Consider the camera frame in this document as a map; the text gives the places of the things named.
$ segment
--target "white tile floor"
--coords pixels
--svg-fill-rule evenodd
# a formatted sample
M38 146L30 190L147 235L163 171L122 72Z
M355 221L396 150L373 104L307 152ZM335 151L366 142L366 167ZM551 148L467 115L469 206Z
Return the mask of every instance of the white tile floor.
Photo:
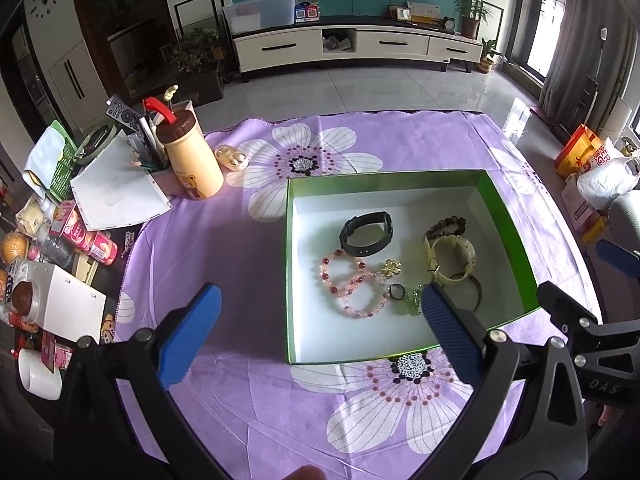
M479 110L489 115L559 199L564 182L554 173L560 142L529 106L534 99L499 72L436 68L344 68L256 78L225 87L225 98L197 108L205 131L249 117L279 121L309 115L370 110Z

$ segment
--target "human hand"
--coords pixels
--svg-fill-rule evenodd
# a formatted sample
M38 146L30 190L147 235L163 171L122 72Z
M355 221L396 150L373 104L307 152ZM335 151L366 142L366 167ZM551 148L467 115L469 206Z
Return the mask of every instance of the human hand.
M598 419L598 426L604 426L609 422L609 419L613 416L615 410L616 409L613 406L605 406L602 410L602 415L600 415L600 418Z
M312 465L303 465L284 480L326 480L321 469Z

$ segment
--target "clear plastic box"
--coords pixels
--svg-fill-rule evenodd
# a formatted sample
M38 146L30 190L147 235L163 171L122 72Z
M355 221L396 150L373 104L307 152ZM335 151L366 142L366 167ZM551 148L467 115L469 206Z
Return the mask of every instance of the clear plastic box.
M222 7L231 34L292 25L296 0L247 0Z

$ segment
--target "orange bag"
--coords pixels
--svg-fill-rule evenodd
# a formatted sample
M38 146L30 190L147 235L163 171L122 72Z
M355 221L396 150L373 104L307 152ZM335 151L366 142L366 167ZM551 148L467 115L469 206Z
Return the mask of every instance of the orange bag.
M602 147L602 142L587 126L581 124L556 157L554 168L562 178L578 173L589 157Z

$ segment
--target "purple tablecloth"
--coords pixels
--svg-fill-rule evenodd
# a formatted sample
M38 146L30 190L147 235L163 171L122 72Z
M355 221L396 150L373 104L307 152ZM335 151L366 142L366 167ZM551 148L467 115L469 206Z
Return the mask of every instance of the purple tablecloth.
M116 338L156 327L204 282L222 315L171 394L197 435L236 479L279 479L305 464L327 478L408 478L450 428L471 389L435 349L347 365L284 363L286 178L355 171L485 169L520 233L536 280L551 280L600 317L584 262L538 176L485 115L347 113L279 124L247 120L207 137L240 146L249 168L202 202L180 199L149 222L132 250ZM517 341L560 335L537 310L508 324ZM419 380L395 381L404 372ZM513 416L515 384L481 455ZM145 450L162 454L130 387L122 395Z

